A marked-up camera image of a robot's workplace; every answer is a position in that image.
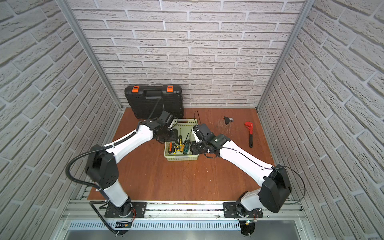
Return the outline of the light green plastic bin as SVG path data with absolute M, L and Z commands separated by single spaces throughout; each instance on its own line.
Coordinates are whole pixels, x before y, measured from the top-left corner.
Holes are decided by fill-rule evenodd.
M 196 123 L 198 123 L 197 119 L 180 119 L 180 120 L 175 119 L 173 121 L 173 129 L 176 129 L 178 131 L 178 135 L 182 135 L 183 142 L 186 140 L 187 134 L 190 134 L 190 141 L 194 142 L 195 139 L 192 134 L 192 129 Z M 164 157 L 168 161 L 194 161 L 198 159 L 199 155 L 193 155 L 190 149 L 186 155 L 184 155 L 183 152 L 181 153 L 180 151 L 176 152 L 175 155 L 168 154 L 169 143 L 170 142 L 165 143 L 165 150 L 164 150 Z

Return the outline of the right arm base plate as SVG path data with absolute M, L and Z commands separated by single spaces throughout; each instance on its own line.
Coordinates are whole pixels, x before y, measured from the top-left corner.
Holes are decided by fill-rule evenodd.
M 264 217 L 261 208 L 249 211 L 240 202 L 224 202 L 223 208 L 225 218 L 260 219 Z

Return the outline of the orange black screwdriver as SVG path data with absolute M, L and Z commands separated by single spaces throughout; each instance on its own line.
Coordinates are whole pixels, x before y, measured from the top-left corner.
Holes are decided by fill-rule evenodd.
M 168 154 L 172 154 L 173 153 L 173 143 L 170 142 L 169 143 L 169 148 L 168 148 Z

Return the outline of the small black metal part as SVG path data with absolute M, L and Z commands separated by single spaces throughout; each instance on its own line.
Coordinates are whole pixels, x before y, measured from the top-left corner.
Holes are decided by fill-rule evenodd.
M 229 117 L 224 117 L 224 120 L 225 120 L 226 125 L 229 125 L 230 123 L 232 123 L 234 121 L 233 118 L 229 118 Z

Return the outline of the black plastic tool case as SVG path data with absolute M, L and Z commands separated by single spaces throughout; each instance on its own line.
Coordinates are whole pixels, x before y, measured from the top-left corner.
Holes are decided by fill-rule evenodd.
M 157 118 L 166 111 L 176 118 L 184 117 L 182 87 L 179 85 L 127 86 L 125 97 L 137 119 Z

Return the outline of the red pipe wrench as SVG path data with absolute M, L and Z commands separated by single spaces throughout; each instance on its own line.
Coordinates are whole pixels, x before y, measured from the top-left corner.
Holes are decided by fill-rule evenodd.
M 253 123 L 252 122 L 245 122 L 245 126 L 249 130 L 249 147 L 253 147 Z

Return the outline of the yellow handled screwdriver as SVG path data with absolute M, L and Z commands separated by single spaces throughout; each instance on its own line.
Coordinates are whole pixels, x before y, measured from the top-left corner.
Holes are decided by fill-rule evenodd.
M 186 142 L 187 142 L 187 140 L 185 140 L 185 141 L 183 142 L 183 144 L 180 146 L 180 152 L 181 152 L 181 153 L 184 152 Z

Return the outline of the green black screwdriver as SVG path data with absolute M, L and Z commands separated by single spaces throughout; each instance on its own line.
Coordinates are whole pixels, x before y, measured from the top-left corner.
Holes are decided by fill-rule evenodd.
M 186 155 L 190 149 L 190 134 L 187 134 L 186 140 L 184 141 L 183 154 Z

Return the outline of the aluminium front rail frame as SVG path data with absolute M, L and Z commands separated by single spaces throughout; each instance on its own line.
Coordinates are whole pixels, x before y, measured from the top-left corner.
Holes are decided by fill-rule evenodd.
M 300 240 L 313 240 L 314 232 L 309 224 L 307 215 L 298 204 L 288 202 L 274 214 L 266 208 L 261 208 L 264 214 L 260 219 L 225 218 L 223 201 L 146 201 L 147 207 L 143 218 L 106 218 L 106 206 L 96 204 L 100 214 L 108 224 L 116 230 L 152 230 L 152 231 L 236 231 L 241 224 L 246 227 L 260 226 L 262 222 L 272 222 L 273 229 L 255 230 L 254 236 L 276 233 L 280 224 L 293 224 L 294 236 Z

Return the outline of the black yellow small screwdriver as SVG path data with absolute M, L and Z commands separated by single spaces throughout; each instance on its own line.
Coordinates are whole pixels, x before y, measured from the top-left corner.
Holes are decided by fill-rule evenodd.
M 179 148 L 181 148 L 182 145 L 183 145 L 182 135 L 179 135 Z

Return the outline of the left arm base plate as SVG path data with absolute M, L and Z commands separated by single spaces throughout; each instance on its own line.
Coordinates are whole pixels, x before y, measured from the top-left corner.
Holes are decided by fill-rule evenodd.
M 121 207 L 108 203 L 104 216 L 106 218 L 143 218 L 146 212 L 146 202 L 127 202 Z

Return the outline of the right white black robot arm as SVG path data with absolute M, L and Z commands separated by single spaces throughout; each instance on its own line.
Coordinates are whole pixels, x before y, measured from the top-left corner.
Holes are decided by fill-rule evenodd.
M 278 213 L 292 193 L 292 185 L 289 180 L 288 166 L 273 166 L 263 162 L 240 148 L 227 136 L 215 135 L 205 124 L 195 125 L 192 130 L 195 141 L 191 143 L 190 150 L 194 155 L 205 155 L 207 158 L 224 159 L 248 176 L 250 176 L 260 188 L 251 192 L 245 192 L 235 204 L 235 214 L 246 218 L 253 211 L 266 208 L 272 213 Z

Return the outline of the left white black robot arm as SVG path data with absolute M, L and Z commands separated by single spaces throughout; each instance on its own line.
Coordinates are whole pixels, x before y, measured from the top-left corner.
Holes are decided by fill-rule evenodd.
M 136 216 L 132 200 L 119 182 L 117 164 L 134 149 L 148 141 L 155 139 L 159 143 L 165 143 L 177 140 L 178 132 L 172 129 L 174 119 L 172 114 L 162 111 L 158 118 L 149 117 L 138 122 L 136 129 L 129 134 L 104 146 L 95 145 L 89 152 L 74 157 L 66 165 L 65 173 L 68 179 L 80 185 L 93 187 L 104 196 L 106 199 L 104 202 L 90 201 L 89 204 L 104 225 L 116 236 L 122 236 L 125 232 L 112 228 L 95 205 L 106 206 L 108 211 L 115 212 L 122 218 Z M 72 165 L 84 157 L 88 158 L 85 173 L 90 177 L 90 182 L 77 179 L 70 173 Z

